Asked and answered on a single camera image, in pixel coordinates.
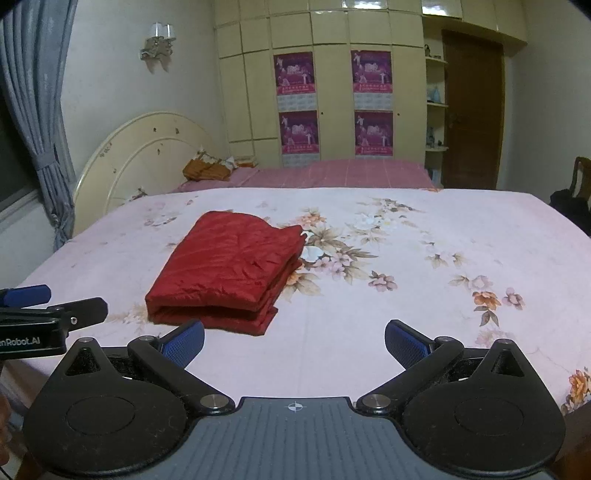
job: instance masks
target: shelf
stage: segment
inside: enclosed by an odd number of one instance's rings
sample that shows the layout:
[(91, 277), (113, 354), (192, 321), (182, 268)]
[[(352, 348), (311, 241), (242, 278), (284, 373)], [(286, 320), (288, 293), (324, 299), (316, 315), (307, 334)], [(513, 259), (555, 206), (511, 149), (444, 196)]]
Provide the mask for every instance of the shelf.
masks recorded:
[(440, 63), (441, 65), (447, 65), (447, 62), (442, 59), (436, 59), (434, 57), (425, 57), (426, 62), (432, 61), (433, 63)]
[(445, 152), (449, 147), (425, 147), (425, 152)]
[(448, 105), (446, 103), (427, 102), (427, 105), (438, 106), (439, 108), (447, 108), (448, 107)]

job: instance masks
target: floral bedsheet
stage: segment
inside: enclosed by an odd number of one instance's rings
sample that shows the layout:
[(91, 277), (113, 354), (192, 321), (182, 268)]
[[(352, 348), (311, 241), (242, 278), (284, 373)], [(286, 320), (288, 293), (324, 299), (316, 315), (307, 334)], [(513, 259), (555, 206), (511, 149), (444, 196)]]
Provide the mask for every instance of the floral bedsheet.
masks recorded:
[[(519, 344), (566, 414), (591, 397), (591, 241), (520, 193), (409, 189), (236, 189), (143, 197), (70, 241), (24, 284), (52, 301), (102, 296), (102, 325), (73, 332), (103, 346), (172, 327), (147, 319), (144, 296), (197, 218), (234, 210), (274, 226), (299, 224), (302, 267), (260, 338), (206, 332), (187, 368), (229, 394), (350, 396), (401, 372), (384, 346), (400, 319), (466, 346)], [(13, 362), (27, 397), (59, 357)], [(36, 375), (23, 372), (33, 370)]]

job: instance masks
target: figurine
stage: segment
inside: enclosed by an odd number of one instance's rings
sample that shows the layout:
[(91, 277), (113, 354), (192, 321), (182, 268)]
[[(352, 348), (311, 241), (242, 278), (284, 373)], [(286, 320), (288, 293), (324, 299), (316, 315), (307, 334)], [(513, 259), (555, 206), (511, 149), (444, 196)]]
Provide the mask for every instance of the figurine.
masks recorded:
[(431, 97), (431, 99), (435, 103), (441, 103), (441, 94), (439, 93), (439, 87), (435, 87), (433, 89), (433, 96)]
[(433, 127), (427, 127), (427, 146), (429, 148), (435, 147), (435, 135), (433, 133)]

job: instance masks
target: round disc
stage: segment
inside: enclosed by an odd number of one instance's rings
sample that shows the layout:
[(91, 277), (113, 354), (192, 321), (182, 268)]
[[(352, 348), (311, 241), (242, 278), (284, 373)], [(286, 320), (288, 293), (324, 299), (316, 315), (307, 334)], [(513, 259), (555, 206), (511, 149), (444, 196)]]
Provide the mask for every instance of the round disc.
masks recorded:
[(140, 381), (104, 390), (81, 384), (67, 396), (41, 395), (34, 407), (24, 425), (30, 452), (49, 470), (72, 477), (141, 469), (176, 446), (187, 422), (175, 395)]
[(462, 475), (533, 471), (558, 452), (564, 421), (555, 404), (511, 387), (469, 380), (431, 387), (405, 409), (406, 434), (429, 462)]

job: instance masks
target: red fabric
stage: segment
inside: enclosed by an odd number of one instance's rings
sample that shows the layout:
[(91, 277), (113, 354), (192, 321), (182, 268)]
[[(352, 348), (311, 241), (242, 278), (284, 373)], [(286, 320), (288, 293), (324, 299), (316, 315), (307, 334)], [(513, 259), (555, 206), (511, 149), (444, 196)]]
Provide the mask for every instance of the red fabric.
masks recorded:
[(274, 228), (246, 213), (207, 212), (146, 295), (154, 323), (198, 318), (206, 328), (262, 335), (287, 277), (300, 266), (299, 225)]

